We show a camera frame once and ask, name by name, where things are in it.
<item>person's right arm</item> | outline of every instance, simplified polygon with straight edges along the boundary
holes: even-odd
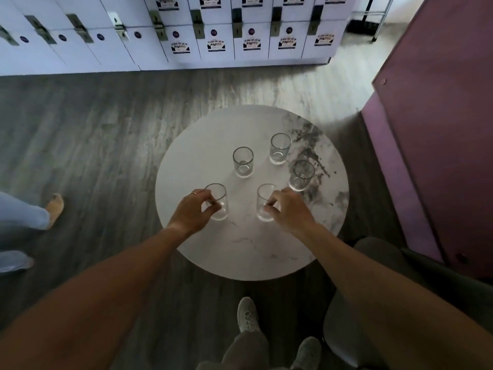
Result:
[[[271,206],[279,201],[280,211]],[[275,191],[269,212],[317,257],[392,369],[493,369],[493,336],[410,279],[315,222],[301,196]]]

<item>round table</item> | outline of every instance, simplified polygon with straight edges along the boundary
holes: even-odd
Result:
[[[269,161],[270,139],[291,136],[287,161]],[[253,174],[239,178],[233,151],[248,146],[254,154]],[[271,106],[239,105],[216,110],[185,129],[166,152],[156,179],[156,206],[163,226],[180,200],[210,183],[226,187],[229,216],[211,220],[178,250],[195,265],[230,279],[274,279],[305,267],[315,257],[274,222],[256,216],[257,188],[273,183],[284,188],[299,158],[310,159],[316,174],[301,193],[317,222],[337,235],[349,201],[346,169],[332,142],[313,124]]]

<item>empty glass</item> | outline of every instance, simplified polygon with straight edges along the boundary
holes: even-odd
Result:
[[[315,167],[310,161],[296,161],[291,176],[289,177],[289,186],[294,191],[303,191],[310,183],[313,175],[315,175]]]
[[[291,138],[286,134],[275,134],[271,139],[269,158],[274,165],[282,165],[286,162]]]
[[[269,201],[269,198],[271,197],[272,193],[277,189],[277,187],[274,184],[263,184],[260,187],[258,187],[257,190],[257,217],[258,219],[264,221],[264,222],[270,222],[274,220],[271,215],[264,211],[264,206],[267,204]],[[275,203],[274,205],[276,208],[279,208],[279,204]]]
[[[235,173],[240,178],[248,178],[253,173],[253,152],[246,146],[241,146],[233,152]]]
[[[229,207],[228,207],[228,196],[226,196],[226,187],[220,183],[212,183],[209,184],[206,189],[211,190],[211,194],[214,199],[222,206],[220,211],[217,211],[213,214],[211,219],[214,220],[223,220],[228,217]],[[205,202],[206,208],[212,206],[214,203],[210,203],[209,201]]]

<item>person's left arm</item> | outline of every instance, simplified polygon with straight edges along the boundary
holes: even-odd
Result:
[[[213,197],[194,192],[157,235],[71,278],[16,318],[0,337],[2,368],[109,368],[163,263],[221,207],[202,212]]]

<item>wooden floor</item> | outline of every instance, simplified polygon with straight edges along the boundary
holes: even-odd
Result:
[[[378,41],[347,35],[321,67],[234,68],[0,78],[0,190],[43,206],[65,197],[46,233],[1,228],[0,249],[34,267],[0,276],[0,329],[71,276],[161,228],[154,184],[171,142],[208,112],[237,104],[285,108],[311,120],[346,165],[349,209],[340,237],[404,240],[365,125],[357,113],[403,33]],[[164,265],[114,369],[193,369],[219,361],[238,333],[241,297],[256,302],[273,366],[289,365],[301,340],[321,337],[334,286],[318,262],[286,277],[238,282],[176,252]],[[347,366],[328,349],[320,368]]]

